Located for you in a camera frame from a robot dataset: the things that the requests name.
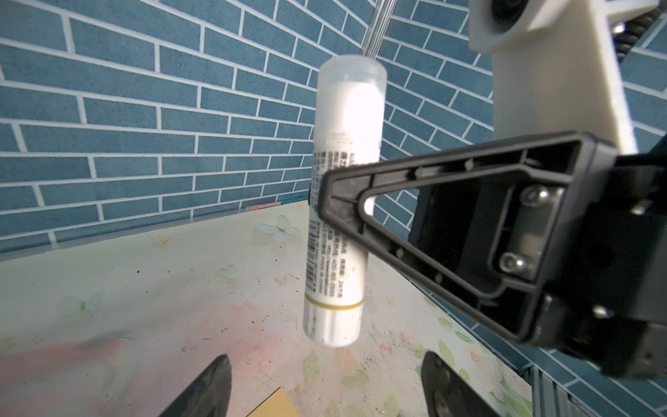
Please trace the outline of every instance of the metal screw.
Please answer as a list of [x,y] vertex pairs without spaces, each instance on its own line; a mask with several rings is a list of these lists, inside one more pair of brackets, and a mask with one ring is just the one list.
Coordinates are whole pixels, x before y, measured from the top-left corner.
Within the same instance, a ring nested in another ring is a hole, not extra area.
[[506,274],[521,274],[526,269],[526,260],[521,255],[505,252],[498,259],[498,266]]
[[540,207],[551,198],[549,189],[544,185],[529,185],[521,191],[519,201],[527,207]]

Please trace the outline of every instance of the white grout line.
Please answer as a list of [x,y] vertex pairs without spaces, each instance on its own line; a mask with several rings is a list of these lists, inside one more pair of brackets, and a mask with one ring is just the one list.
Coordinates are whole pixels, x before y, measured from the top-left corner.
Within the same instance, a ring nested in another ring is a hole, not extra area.
[[79,120],[81,120],[81,123],[84,125],[88,124],[88,117],[85,114],[85,106],[83,104],[83,97],[80,95],[77,95],[77,107],[79,109]]
[[16,122],[11,123],[11,131],[14,133],[16,146],[19,148],[19,152],[28,152],[28,148],[25,146],[25,140],[23,139],[23,132],[21,132],[21,126]]
[[68,53],[75,53],[74,36],[72,36],[72,26],[69,24],[69,17],[66,15],[60,16],[63,22],[63,33],[65,36],[65,47]]
[[37,200],[37,205],[39,207],[44,207],[44,197],[41,195],[41,190],[39,189],[39,185],[33,184],[33,193],[35,193],[35,200]]
[[97,168],[95,167],[95,158],[88,156],[88,167],[90,169],[90,178],[97,178]]
[[662,30],[662,28],[665,27],[665,24],[667,23],[667,19],[661,19],[661,21],[658,23],[656,26],[655,30],[651,32],[651,34],[642,42],[642,48],[646,48],[651,44],[651,41],[658,36],[658,33]]
[[160,45],[155,44],[155,72],[160,72]]

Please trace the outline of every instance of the blue tile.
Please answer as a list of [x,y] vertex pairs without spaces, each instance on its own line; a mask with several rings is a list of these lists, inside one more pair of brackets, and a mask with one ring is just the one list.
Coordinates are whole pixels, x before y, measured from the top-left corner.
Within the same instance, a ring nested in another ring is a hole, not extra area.
[[651,43],[648,44],[648,48],[653,51],[667,53],[667,29],[665,26],[662,27],[660,32],[653,38]]
[[667,88],[667,61],[630,52],[620,65],[624,81],[662,91]]
[[551,359],[547,354],[537,348],[529,348],[526,346],[517,346],[529,359],[537,364],[543,371],[551,375],[555,381],[566,384],[574,379],[574,375],[565,370],[556,361]]
[[157,198],[133,199],[118,203],[102,204],[104,220],[128,218],[139,214],[157,213]]
[[283,182],[280,184],[265,185],[262,195],[273,195],[290,193],[294,189],[294,182]]
[[195,137],[168,133],[143,133],[22,126],[31,152],[192,153]]
[[197,207],[199,205],[214,203],[217,203],[217,191],[170,195],[167,197],[162,197],[162,210],[178,210],[181,208]]
[[238,209],[239,209],[239,203],[225,203],[225,204],[212,205],[211,207],[194,209],[194,217],[206,216],[207,214],[231,212],[233,210],[238,210]]
[[287,93],[285,94],[286,101],[307,105],[309,107],[315,107],[316,97],[317,93],[313,90],[297,87],[296,85],[292,84],[287,85]]
[[262,100],[259,105],[259,116],[269,119],[297,121],[299,108],[293,105]]
[[206,29],[204,53],[258,70],[264,69],[266,52],[243,41]]
[[649,126],[667,130],[667,100],[653,95],[640,93],[629,88],[625,89],[632,119]]
[[275,203],[275,196],[254,198],[254,199],[249,199],[249,200],[242,201],[241,202],[241,208],[253,207],[255,205],[268,204],[268,203]]
[[364,35],[366,34],[366,27],[362,25],[357,19],[352,17],[352,15],[348,15],[348,19],[345,21],[345,27],[343,28],[343,33],[345,33],[347,36],[351,37],[358,43],[361,43],[364,41]]
[[453,62],[445,64],[439,78],[484,97],[491,94],[491,91],[494,89],[494,80],[491,75],[486,75]]
[[300,123],[315,123],[315,110],[301,109],[301,114],[299,115]]
[[397,234],[401,239],[403,240],[408,240],[408,234],[410,233],[410,230],[402,225],[401,223],[397,222],[396,220],[392,218],[388,218],[387,222],[384,224],[389,230]]
[[373,218],[380,222],[381,224],[384,223],[385,220],[387,220],[387,213],[383,212],[381,209],[378,207],[374,207],[373,209]]
[[314,69],[310,70],[310,79],[308,80],[308,87],[317,88],[317,79],[319,77],[319,72]]
[[241,3],[252,7],[256,11],[267,15],[268,17],[273,17],[273,8],[275,7],[276,0],[239,0]]
[[456,139],[454,136],[450,136],[443,131],[438,130],[431,139],[431,144],[438,149],[453,149],[455,147],[466,146],[464,142]]
[[267,169],[268,165],[268,156],[228,156],[225,162],[225,171]]
[[624,380],[619,382],[653,408],[660,408],[667,404],[667,394],[649,381]]
[[162,109],[162,129],[226,133],[227,116],[176,109]]
[[417,0],[398,0],[394,9],[394,15],[409,19],[412,16],[412,11],[416,3]]
[[155,129],[157,116],[155,107],[84,98],[85,116],[91,125],[144,127]]
[[290,141],[255,139],[252,153],[289,153]]
[[274,156],[271,158],[269,169],[299,167],[302,158],[302,156]]
[[392,142],[394,145],[400,145],[406,135],[394,126],[388,125],[386,122],[382,125],[382,137],[385,140]]
[[151,226],[153,224],[160,224],[165,222],[174,222],[175,220],[183,220],[190,218],[190,211],[183,210],[182,212],[158,214],[156,216],[145,216],[137,219],[120,220],[118,222],[109,222],[97,224],[94,226],[85,226],[82,228],[73,228],[68,230],[61,230],[55,232],[55,238],[58,242],[66,242],[68,240],[87,238],[89,236],[103,235],[107,233],[120,232],[123,230],[142,228]]
[[0,117],[80,122],[74,96],[11,87],[0,87]]
[[431,100],[437,101],[442,105],[448,105],[456,92],[455,89],[447,85],[438,83],[430,78],[412,73],[408,81],[408,89]]
[[278,3],[278,13],[275,20],[315,42],[317,42],[319,31],[322,28],[322,24],[317,19],[289,1]]
[[193,107],[197,101],[194,85],[67,58],[0,46],[0,60],[5,79],[9,81]]
[[414,21],[426,23],[427,25],[439,27],[452,32],[458,32],[468,12],[450,9],[432,3],[420,1],[412,17]]
[[229,113],[247,114],[254,116],[257,113],[259,100],[245,95],[228,93],[226,91],[201,89],[201,108],[226,111]]
[[195,189],[227,188],[243,185],[244,173],[219,173],[216,175],[197,175]]
[[407,158],[409,156],[408,154],[399,151],[398,149],[386,143],[385,141],[382,141],[382,146],[380,147],[380,155],[384,156],[388,160]]
[[477,58],[477,53],[468,47],[468,41],[440,32],[431,34],[426,49],[467,63]]
[[455,135],[463,135],[470,124],[468,119],[464,119],[463,117],[456,115],[447,109],[431,104],[428,101],[422,106],[419,116]]
[[313,142],[301,142],[294,141],[292,142],[292,148],[290,153],[313,153]]
[[16,152],[18,150],[19,146],[16,144],[11,125],[0,123],[0,152]]
[[354,45],[326,26],[322,29],[322,37],[319,40],[319,44],[338,55],[356,54],[360,50],[357,45]]
[[389,27],[387,28],[388,37],[393,37],[394,39],[398,39],[399,41],[403,41],[418,47],[422,47],[426,41],[428,32],[429,30],[424,27],[411,25],[410,23],[401,22],[394,19],[392,19],[392,21],[389,23]]
[[72,38],[78,55],[155,69],[155,46],[137,38],[71,19]]
[[407,91],[398,89],[393,85],[387,85],[387,101],[402,109],[417,113],[423,99],[420,99]]
[[408,135],[406,142],[401,146],[404,150],[410,152],[411,155],[425,155],[427,153],[437,152],[432,147],[426,145],[415,139],[414,137]]
[[245,179],[246,185],[278,182],[283,177],[282,171],[249,172]]
[[13,250],[34,248],[50,244],[49,235],[46,233],[30,236],[21,236],[20,238],[0,240],[0,254]]
[[429,140],[434,130],[432,126],[427,125],[421,120],[417,120],[399,109],[396,109],[394,112],[392,123],[424,140]]
[[313,170],[310,168],[303,169],[286,169],[285,175],[283,175],[283,181],[290,181],[293,179],[304,179],[310,178],[310,175],[313,173]]
[[568,390],[601,416],[625,417],[625,414],[621,413],[621,411],[616,409],[607,400],[597,395],[593,390],[584,385],[583,382],[570,385]]
[[95,171],[99,178],[157,175],[156,157],[96,157]]
[[310,130],[310,126],[280,123],[278,125],[278,134],[276,137],[284,137],[286,139],[308,139]]
[[252,139],[246,137],[199,136],[198,153],[249,153]]
[[332,54],[327,51],[313,46],[307,42],[298,41],[296,45],[296,52],[294,53],[294,58],[298,59],[301,62],[305,62],[314,67],[320,68],[322,64],[333,57]]
[[442,61],[442,58],[406,46],[401,46],[396,56],[396,62],[434,77],[438,74]]
[[161,3],[188,15],[228,30],[238,32],[241,21],[241,9],[224,0],[161,0]]
[[220,202],[259,197],[260,195],[261,195],[260,186],[224,189],[220,194]]
[[577,374],[579,378],[593,386],[599,393],[613,401],[617,406],[623,410],[631,411],[633,417],[655,416],[653,411],[645,407],[609,378],[601,375],[599,371],[585,361],[572,358],[560,352],[555,352],[554,357]]
[[0,235],[6,236],[92,223],[98,219],[97,207],[94,205],[5,214],[0,216]]
[[373,7],[367,1],[359,0],[340,0],[352,13],[357,15],[362,21],[370,23],[371,18],[373,17],[373,12],[375,7]]
[[332,0],[309,0],[308,9],[337,29],[343,29],[343,22],[347,13]]
[[474,123],[464,139],[472,143],[491,142],[494,140],[494,131]]
[[294,191],[303,191],[305,189],[310,189],[310,180],[307,179],[305,181],[297,181],[296,185],[294,186]]
[[376,204],[382,207],[385,212],[388,212],[403,224],[408,224],[410,218],[412,217],[412,213],[408,213],[404,208],[394,203],[386,195],[379,195],[376,198]]
[[239,91],[281,99],[285,91],[285,83],[239,69],[236,72],[235,88]]
[[287,55],[291,55],[294,42],[296,42],[293,35],[250,13],[246,13],[243,18],[243,37]]
[[162,173],[221,172],[222,156],[162,157]]
[[380,63],[384,65],[385,69],[387,70],[388,81],[398,85],[405,85],[406,81],[408,80],[410,71],[394,65],[393,63],[388,63],[387,61],[380,60]]
[[460,92],[456,96],[454,104],[452,104],[452,109],[469,115],[482,123],[488,125],[494,124],[494,105],[469,94]]
[[85,157],[0,157],[0,182],[90,178]]
[[67,204],[190,191],[192,177],[123,179],[121,181],[40,185],[39,188],[47,205]]
[[266,66],[266,72],[301,84],[306,84],[310,69],[288,59],[269,54],[269,62]]
[[382,39],[382,43],[380,44],[380,52],[378,52],[378,55],[393,61],[397,50],[397,43],[394,43],[389,39]]
[[232,135],[273,136],[275,122],[232,117],[229,131]]
[[203,83],[231,87],[234,69],[189,53],[160,47],[160,72]]
[[303,201],[308,199],[308,191],[301,191],[298,193],[289,193],[289,194],[283,194],[279,195],[277,200],[280,201],[282,204],[289,204],[289,203],[294,203],[297,201]]
[[417,199],[415,197],[412,197],[408,193],[401,193],[401,197],[398,199],[398,202],[414,214],[415,209],[417,208]]
[[45,10],[3,1],[0,37],[65,51],[65,36],[60,16]]
[[0,188],[0,210],[35,207],[37,200],[32,187]]
[[637,148],[639,152],[648,152],[658,144],[662,136],[647,132],[646,130],[634,128],[634,137],[637,139]]
[[133,0],[45,0],[54,6],[188,48],[199,47],[199,25]]
[[505,359],[510,361],[510,366],[513,367],[513,369],[521,369],[528,365],[528,360],[523,357],[523,355],[486,327],[477,326],[474,332],[490,349],[495,350],[497,353],[503,355]]

